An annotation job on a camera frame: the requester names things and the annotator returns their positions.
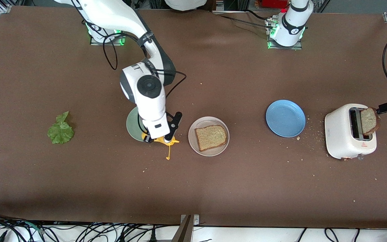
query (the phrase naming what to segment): yellow plastic toy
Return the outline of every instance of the yellow plastic toy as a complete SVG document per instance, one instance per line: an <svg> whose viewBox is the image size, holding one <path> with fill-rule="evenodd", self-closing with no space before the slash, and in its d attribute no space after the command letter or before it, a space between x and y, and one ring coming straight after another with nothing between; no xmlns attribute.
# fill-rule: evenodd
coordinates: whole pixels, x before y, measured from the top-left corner
<svg viewBox="0 0 387 242"><path fill-rule="evenodd" d="M145 137L146 137L146 134L145 134L145 133L142 133L142 134L141 134L141 138L144 140ZM173 144L175 144L175 143L180 143L180 141L176 140L174 137L171 139L170 142L166 143L166 142L164 141L164 136L155 139L154 142L159 142L159 143L162 143L162 144L165 144L165 145L168 146L168 156L166 157L167 160L169 160L169 154L170 154L170 152L171 152L171 146L172 146Z"/></svg>

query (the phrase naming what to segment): bread slice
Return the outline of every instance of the bread slice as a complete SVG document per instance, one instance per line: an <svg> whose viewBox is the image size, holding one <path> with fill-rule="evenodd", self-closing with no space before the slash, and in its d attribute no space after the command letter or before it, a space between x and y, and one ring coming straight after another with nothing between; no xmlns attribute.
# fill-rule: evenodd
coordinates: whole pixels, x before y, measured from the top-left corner
<svg viewBox="0 0 387 242"><path fill-rule="evenodd" d="M220 147L226 144L227 135L225 129L220 125L210 125L195 129L200 152Z"/></svg>
<svg viewBox="0 0 387 242"><path fill-rule="evenodd" d="M361 111L361 126L364 135L371 135L380 128L380 117L374 108Z"/></svg>

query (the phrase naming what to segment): lettuce leaf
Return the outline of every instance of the lettuce leaf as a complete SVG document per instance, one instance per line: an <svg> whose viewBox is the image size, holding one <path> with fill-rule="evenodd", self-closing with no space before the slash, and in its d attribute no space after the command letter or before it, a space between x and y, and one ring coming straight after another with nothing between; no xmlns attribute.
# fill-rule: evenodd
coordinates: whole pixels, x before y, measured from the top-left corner
<svg viewBox="0 0 387 242"><path fill-rule="evenodd" d="M47 131L47 136L52 140L52 144L66 143L74 136L73 129L65 122L67 116L68 111L58 115L56 117L56 123Z"/></svg>

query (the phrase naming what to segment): blue plate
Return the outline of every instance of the blue plate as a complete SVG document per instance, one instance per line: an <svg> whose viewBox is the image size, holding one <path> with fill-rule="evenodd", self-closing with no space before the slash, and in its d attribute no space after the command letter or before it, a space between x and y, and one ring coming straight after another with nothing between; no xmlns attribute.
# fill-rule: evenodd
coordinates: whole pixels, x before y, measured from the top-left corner
<svg viewBox="0 0 387 242"><path fill-rule="evenodd" d="M299 135L305 127L302 109L294 102L278 100L267 109L265 119L270 129L282 137Z"/></svg>

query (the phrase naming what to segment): white toaster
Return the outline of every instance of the white toaster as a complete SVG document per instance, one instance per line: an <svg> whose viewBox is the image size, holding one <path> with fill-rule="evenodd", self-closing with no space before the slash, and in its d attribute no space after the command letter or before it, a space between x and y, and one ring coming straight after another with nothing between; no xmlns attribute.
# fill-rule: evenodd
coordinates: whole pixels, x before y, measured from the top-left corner
<svg viewBox="0 0 387 242"><path fill-rule="evenodd" d="M362 134L360 112L362 104L346 104L325 117L325 139L328 153L337 159L362 158L377 147L376 132Z"/></svg>

